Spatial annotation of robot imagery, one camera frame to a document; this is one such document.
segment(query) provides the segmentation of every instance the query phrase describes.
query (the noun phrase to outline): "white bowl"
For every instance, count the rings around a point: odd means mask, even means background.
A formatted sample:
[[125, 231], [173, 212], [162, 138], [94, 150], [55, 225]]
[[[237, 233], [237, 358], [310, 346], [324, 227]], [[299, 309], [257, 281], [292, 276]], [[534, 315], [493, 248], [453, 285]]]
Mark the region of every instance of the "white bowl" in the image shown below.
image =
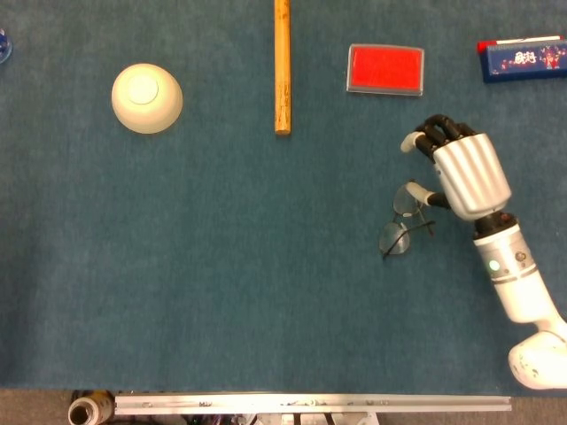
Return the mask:
[[137, 133], [165, 130], [177, 120], [182, 108], [181, 87], [159, 66], [129, 66], [114, 82], [114, 113], [124, 126]]

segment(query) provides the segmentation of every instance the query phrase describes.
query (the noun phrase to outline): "teal felt surface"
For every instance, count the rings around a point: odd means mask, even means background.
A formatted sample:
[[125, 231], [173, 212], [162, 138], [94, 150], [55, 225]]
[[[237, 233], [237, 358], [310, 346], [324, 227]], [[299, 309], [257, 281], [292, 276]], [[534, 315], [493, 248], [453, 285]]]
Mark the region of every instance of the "teal felt surface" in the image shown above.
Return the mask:
[[[292, 2], [293, 130], [273, 129], [269, 0], [3, 0], [0, 384], [111, 390], [527, 394], [509, 322], [451, 213], [383, 262], [433, 113], [485, 130], [567, 313], [567, 81], [486, 86], [476, 42], [562, 34], [567, 3]], [[419, 99], [347, 94], [351, 43], [425, 49]], [[126, 66], [180, 83], [180, 119], [113, 115]]]

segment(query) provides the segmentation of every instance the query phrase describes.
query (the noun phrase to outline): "spool of thread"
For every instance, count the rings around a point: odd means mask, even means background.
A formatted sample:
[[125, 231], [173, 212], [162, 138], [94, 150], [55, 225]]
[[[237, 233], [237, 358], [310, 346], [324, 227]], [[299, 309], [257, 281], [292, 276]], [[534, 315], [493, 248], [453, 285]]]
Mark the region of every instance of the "spool of thread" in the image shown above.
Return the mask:
[[12, 54], [12, 41], [6, 35], [5, 31], [0, 28], [0, 64], [6, 61]]
[[77, 398], [67, 412], [71, 425], [98, 425], [108, 421], [114, 413], [114, 403], [107, 391], [95, 391]]

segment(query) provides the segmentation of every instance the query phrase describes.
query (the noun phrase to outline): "red ink pad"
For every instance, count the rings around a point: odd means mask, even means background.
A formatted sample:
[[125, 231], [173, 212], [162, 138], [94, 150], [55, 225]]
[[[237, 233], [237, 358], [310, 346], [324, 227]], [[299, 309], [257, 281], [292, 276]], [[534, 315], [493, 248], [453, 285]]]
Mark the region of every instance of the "red ink pad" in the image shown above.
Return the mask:
[[352, 44], [346, 91], [421, 96], [423, 54], [423, 49], [413, 47]]

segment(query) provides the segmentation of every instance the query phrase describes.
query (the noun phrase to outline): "green led light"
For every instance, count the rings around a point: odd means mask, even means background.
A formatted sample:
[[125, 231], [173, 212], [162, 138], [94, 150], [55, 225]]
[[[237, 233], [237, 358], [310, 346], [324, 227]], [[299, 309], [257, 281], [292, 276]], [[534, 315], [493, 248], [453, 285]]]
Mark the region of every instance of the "green led light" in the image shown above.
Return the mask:
[[500, 263], [498, 261], [496, 261], [495, 259], [491, 259], [488, 262], [488, 266], [490, 267], [490, 269], [493, 272], [497, 272], [498, 270], [500, 270]]

